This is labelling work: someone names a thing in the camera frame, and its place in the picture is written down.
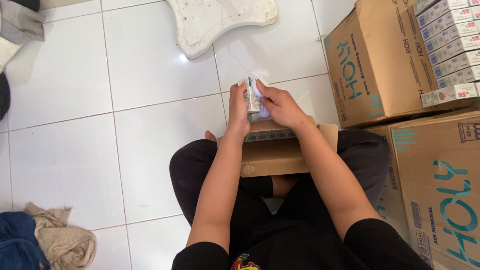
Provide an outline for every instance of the blue cloth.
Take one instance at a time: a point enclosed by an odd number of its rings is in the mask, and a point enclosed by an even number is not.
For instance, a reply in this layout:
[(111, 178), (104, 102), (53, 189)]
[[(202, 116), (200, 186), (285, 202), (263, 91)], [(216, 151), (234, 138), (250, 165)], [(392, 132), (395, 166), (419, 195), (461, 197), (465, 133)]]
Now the blue cloth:
[(49, 270), (45, 255), (35, 238), (35, 220), (23, 212), (0, 214), (0, 269)]

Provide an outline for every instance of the open cardboard box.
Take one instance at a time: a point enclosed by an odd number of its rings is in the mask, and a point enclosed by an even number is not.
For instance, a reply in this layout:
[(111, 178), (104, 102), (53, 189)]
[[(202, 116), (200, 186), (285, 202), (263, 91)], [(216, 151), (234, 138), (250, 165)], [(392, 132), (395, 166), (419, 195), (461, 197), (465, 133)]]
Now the open cardboard box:
[[(338, 126), (317, 124), (330, 146), (336, 151)], [(251, 123), (245, 136), (241, 162), (241, 177), (280, 175), (309, 172), (298, 139), (293, 131), (273, 120)]]

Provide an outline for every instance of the hand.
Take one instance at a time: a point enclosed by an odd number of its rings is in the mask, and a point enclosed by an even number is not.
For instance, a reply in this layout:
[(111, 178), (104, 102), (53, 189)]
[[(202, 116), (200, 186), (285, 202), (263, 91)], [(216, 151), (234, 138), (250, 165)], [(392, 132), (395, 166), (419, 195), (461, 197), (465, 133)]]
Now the hand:
[(241, 139), (250, 131), (250, 122), (248, 122), (247, 102), (243, 99), (243, 92), (246, 89), (246, 83), (240, 86), (232, 85), (230, 87), (230, 108), (227, 130), (225, 134), (241, 136)]
[(266, 87), (260, 80), (256, 83), (258, 90), (264, 95), (260, 101), (275, 122), (293, 130), (310, 122), (288, 91)]

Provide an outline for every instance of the person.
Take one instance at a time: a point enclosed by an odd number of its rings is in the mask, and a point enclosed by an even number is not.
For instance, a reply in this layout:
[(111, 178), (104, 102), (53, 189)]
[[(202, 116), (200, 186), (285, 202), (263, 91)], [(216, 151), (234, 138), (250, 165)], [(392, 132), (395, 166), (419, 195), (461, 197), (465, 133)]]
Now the person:
[[(250, 130), (245, 84), (230, 88), (227, 129), (210, 132), (170, 162), (175, 195), (192, 226), (172, 269), (431, 269), (375, 211), (390, 162), (386, 141), (349, 129), (335, 152), (285, 90), (265, 87), (262, 104), (294, 131), (310, 173), (240, 177)], [(272, 215), (262, 197), (285, 200)]]

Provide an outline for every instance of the printed graphic on shirt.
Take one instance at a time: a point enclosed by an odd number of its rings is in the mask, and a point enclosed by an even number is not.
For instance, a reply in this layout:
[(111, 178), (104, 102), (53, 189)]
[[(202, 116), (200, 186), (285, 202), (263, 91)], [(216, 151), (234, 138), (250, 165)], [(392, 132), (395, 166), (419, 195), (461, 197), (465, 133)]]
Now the printed graphic on shirt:
[(240, 256), (238, 256), (237, 260), (235, 260), (230, 270), (261, 270), (258, 265), (255, 265), (252, 262), (249, 262), (248, 265), (243, 264), (243, 261), (248, 256), (250, 256), (250, 254), (247, 254), (247, 253), (243, 253)]

